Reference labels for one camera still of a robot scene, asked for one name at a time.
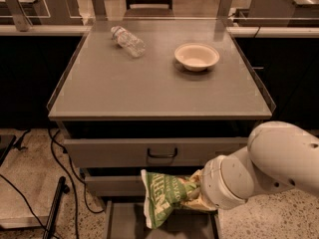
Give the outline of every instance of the clear bottle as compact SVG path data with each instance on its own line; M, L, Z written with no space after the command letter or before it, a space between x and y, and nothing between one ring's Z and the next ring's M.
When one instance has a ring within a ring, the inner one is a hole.
M146 51L146 44L127 29L116 26L111 29L112 39L123 47L132 57L138 58Z

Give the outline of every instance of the bowl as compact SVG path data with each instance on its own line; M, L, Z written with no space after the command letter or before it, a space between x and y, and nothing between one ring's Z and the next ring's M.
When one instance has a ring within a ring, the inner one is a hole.
M180 45L174 55L185 68L194 72L203 71L219 60L219 53L214 48L200 43Z

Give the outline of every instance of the black handle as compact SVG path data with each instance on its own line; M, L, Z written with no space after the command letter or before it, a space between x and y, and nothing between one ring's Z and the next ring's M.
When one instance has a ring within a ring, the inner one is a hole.
M151 154L151 149L148 148L148 156L152 158L173 158L178 154L177 148L173 150L173 154Z

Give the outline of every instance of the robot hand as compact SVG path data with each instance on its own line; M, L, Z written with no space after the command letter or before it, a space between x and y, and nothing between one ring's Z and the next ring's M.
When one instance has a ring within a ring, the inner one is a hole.
M209 161L202 170L204 201L231 209L249 197L298 188L319 196L319 139L286 122L259 125L247 147Z

